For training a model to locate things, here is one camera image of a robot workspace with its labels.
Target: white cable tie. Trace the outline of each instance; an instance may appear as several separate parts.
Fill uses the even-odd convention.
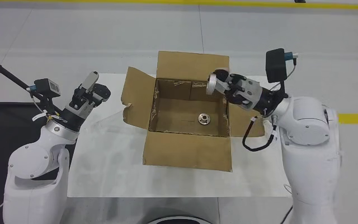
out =
[[[277,138],[279,137],[279,134],[277,133],[277,131],[276,131],[276,130],[272,130],[271,134],[274,135],[274,139],[275,139],[275,141],[276,141]]]
[[[43,113],[34,116],[34,117],[32,118],[32,121],[34,122],[34,121],[36,121],[37,119],[42,118],[43,116],[46,116],[46,114],[47,114],[47,111],[44,110]]]

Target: black pole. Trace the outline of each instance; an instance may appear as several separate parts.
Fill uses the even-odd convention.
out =
[[[16,83],[18,86],[20,86],[21,88],[23,88],[24,90],[26,90],[29,86],[22,82],[20,79],[18,79],[14,74],[12,74],[11,72],[9,72],[8,70],[6,70],[4,67],[2,67],[0,65],[0,73],[3,74],[5,77],[7,77],[9,80],[13,81],[14,83]],[[43,101],[44,100],[44,97],[41,96],[40,94],[38,94],[37,92],[33,92],[32,93],[33,96],[35,96],[37,99]],[[54,108],[55,108],[55,111],[57,113],[60,113],[61,110],[54,105]]]

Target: blue connector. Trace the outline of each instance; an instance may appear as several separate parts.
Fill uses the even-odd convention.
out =
[[[285,60],[293,60],[294,58],[298,58],[297,53],[293,53],[293,52],[286,52],[285,53]]]
[[[35,85],[29,86],[29,88],[30,88],[30,91],[36,90],[36,86],[35,86]]]

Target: box flap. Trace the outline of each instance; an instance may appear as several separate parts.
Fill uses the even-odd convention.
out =
[[[243,137],[253,116],[260,114],[254,110],[244,110],[238,105],[229,104],[230,136]],[[249,137],[260,137],[265,135],[263,120],[257,119],[250,130]]]
[[[123,121],[147,129],[152,109],[156,79],[144,72],[128,67],[121,101],[126,106]]]
[[[207,81],[217,68],[229,68],[229,57],[215,54],[159,52],[157,78]]]
[[[230,138],[148,132],[143,164],[230,172]]]

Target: torn cardboard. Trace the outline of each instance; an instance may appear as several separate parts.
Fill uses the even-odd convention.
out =
[[[258,115],[228,104],[223,95],[205,93],[208,75],[229,67],[229,57],[159,52],[157,78],[128,68],[122,103],[124,122],[147,129],[143,164],[231,171],[230,136],[242,137]],[[199,114],[210,123],[201,125]],[[265,134],[262,121],[250,137]]]

